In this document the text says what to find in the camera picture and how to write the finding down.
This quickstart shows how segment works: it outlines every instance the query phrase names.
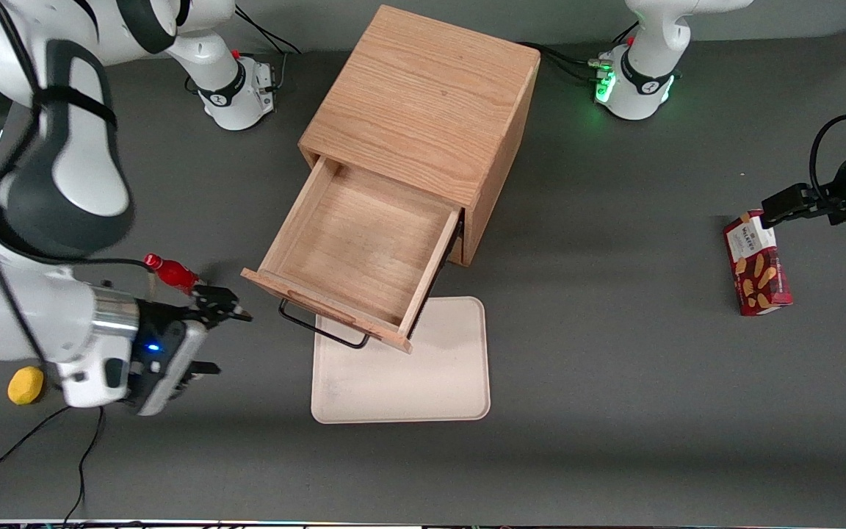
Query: yellow sponge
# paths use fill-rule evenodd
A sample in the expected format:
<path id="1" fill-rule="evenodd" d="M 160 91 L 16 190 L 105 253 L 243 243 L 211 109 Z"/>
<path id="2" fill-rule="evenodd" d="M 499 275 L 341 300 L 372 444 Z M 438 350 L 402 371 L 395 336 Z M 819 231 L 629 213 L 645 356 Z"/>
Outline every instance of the yellow sponge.
<path id="1" fill-rule="evenodd" d="M 44 389 L 44 373 L 34 365 L 15 372 L 9 382 L 9 400 L 21 406 L 35 402 Z"/>

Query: open drawer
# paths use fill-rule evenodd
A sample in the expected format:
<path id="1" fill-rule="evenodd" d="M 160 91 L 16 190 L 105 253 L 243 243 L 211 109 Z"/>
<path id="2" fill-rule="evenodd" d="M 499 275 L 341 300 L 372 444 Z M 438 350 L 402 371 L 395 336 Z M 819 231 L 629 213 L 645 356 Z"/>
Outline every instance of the open drawer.
<path id="1" fill-rule="evenodd" d="M 410 352 L 459 228 L 458 205 L 323 156 L 259 269 L 242 275 L 281 298 L 279 311 L 303 327 L 325 334 L 286 314 L 287 301 Z"/>

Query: cabinet top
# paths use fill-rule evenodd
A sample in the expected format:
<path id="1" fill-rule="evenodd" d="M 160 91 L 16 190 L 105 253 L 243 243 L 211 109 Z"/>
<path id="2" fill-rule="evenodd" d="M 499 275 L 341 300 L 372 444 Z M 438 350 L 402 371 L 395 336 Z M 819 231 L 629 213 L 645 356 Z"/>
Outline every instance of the cabinet top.
<path id="1" fill-rule="evenodd" d="M 382 6 L 300 140 L 467 206 L 528 104 L 540 54 Z"/>

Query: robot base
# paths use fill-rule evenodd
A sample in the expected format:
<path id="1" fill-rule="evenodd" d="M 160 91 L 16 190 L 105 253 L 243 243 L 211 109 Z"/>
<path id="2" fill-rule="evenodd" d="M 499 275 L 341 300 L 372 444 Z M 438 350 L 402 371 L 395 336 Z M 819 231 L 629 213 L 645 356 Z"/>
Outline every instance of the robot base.
<path id="1" fill-rule="evenodd" d="M 249 57 L 241 57 L 238 62 L 246 70 L 244 87 L 228 107 L 219 107 L 203 95 L 198 95 L 204 103 L 204 112 L 214 118 L 218 126 L 229 131 L 241 131 L 256 125 L 263 116 L 273 111 L 275 103 L 270 65 Z"/>
<path id="2" fill-rule="evenodd" d="M 622 54 L 625 54 L 628 49 L 628 45 L 620 44 L 610 51 L 604 51 L 599 58 L 611 60 L 617 65 L 620 64 Z M 595 101 L 624 120 L 644 120 L 651 117 L 658 107 L 668 100 L 669 90 L 673 83 L 674 76 L 672 75 L 671 80 L 665 83 L 664 87 L 657 87 L 652 94 L 642 95 L 638 93 L 635 84 L 625 77 L 621 68 L 613 68 L 608 73 L 604 73 L 604 77 L 601 77 L 596 85 Z"/>

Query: black metal handle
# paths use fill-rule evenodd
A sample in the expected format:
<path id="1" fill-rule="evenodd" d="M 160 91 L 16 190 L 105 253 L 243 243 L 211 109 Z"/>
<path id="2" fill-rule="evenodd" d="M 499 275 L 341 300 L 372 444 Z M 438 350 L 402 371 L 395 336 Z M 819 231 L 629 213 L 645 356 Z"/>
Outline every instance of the black metal handle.
<path id="1" fill-rule="evenodd" d="M 358 344 L 353 344 L 352 342 L 349 342 L 346 339 L 338 338 L 338 336 L 333 335 L 331 332 L 323 331 L 322 329 L 310 324 L 309 322 L 303 322 L 301 319 L 296 318 L 295 316 L 286 314 L 286 304 L 288 302 L 289 299 L 282 299 L 282 301 L 279 301 L 279 314 L 282 315 L 284 318 L 288 319 L 289 321 L 293 322 L 294 324 L 301 325 L 302 327 L 309 329 L 309 331 L 318 332 L 318 334 L 325 336 L 325 338 L 334 339 L 339 344 L 348 346 L 352 349 L 360 349 L 367 345 L 367 339 L 370 338 L 370 336 L 367 336 L 366 334 L 361 342 L 359 342 Z"/>

